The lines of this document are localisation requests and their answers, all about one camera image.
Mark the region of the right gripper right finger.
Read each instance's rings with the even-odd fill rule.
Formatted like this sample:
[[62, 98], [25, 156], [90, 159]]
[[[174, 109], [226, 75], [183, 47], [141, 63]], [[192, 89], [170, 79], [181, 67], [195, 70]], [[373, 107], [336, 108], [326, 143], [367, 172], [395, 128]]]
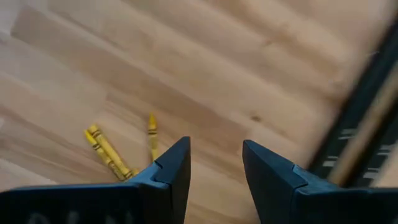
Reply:
[[342, 188], [248, 139], [243, 164], [261, 224], [398, 224], [398, 188]]

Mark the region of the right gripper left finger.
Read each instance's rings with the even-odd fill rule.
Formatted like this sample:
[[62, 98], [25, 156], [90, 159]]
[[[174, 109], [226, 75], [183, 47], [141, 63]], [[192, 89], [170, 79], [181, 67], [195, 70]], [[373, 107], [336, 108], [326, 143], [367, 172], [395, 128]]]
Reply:
[[190, 138], [126, 182], [19, 187], [0, 193], [0, 224], [184, 224]]

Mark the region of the yellow crayon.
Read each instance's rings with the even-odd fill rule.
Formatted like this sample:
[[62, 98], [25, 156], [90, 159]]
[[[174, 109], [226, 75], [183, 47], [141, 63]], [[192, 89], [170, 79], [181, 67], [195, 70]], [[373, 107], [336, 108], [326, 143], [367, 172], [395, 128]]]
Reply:
[[147, 133], [148, 133], [151, 159], [154, 162], [158, 158], [159, 152], [158, 152], [158, 140], [157, 140], [157, 121], [153, 113], [151, 113], [149, 116]]
[[88, 128], [88, 132], [111, 159], [114, 166], [118, 168], [119, 173], [123, 176], [122, 180], [127, 180], [134, 176], [134, 172], [125, 165], [119, 154], [113, 149], [97, 125], [91, 125]]
[[125, 181], [126, 178], [123, 176], [122, 172], [119, 170], [114, 161], [107, 155], [105, 150], [101, 147], [101, 145], [94, 139], [94, 137], [89, 133], [88, 130], [84, 130], [85, 137], [93, 150], [99, 155], [101, 160], [105, 163], [105, 165], [113, 172], [113, 174], [120, 181]]

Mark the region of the black plastic basket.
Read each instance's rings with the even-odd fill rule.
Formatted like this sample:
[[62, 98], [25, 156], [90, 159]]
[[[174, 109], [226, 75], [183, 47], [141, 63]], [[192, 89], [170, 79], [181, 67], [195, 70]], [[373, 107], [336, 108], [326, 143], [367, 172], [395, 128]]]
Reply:
[[398, 13], [313, 156], [307, 168], [309, 172], [322, 179], [330, 175], [349, 140], [356, 136], [362, 119], [397, 60]]

